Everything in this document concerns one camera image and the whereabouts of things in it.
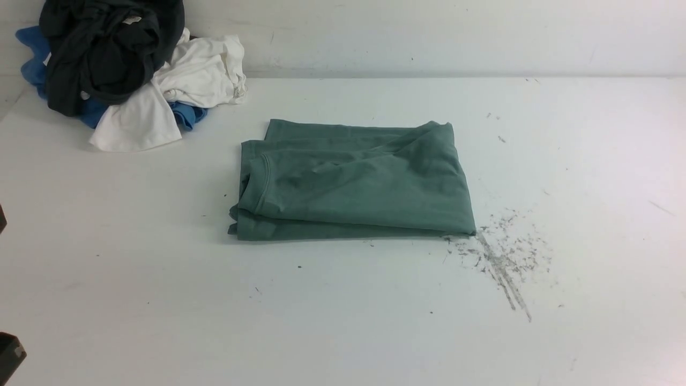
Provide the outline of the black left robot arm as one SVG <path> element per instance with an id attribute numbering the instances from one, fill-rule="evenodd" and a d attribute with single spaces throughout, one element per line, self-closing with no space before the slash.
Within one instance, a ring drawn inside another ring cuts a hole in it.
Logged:
<path id="1" fill-rule="evenodd" d="M 1 379 L 0 385 L 6 385 L 12 375 L 24 362 L 27 353 L 19 337 L 1 332 Z"/>

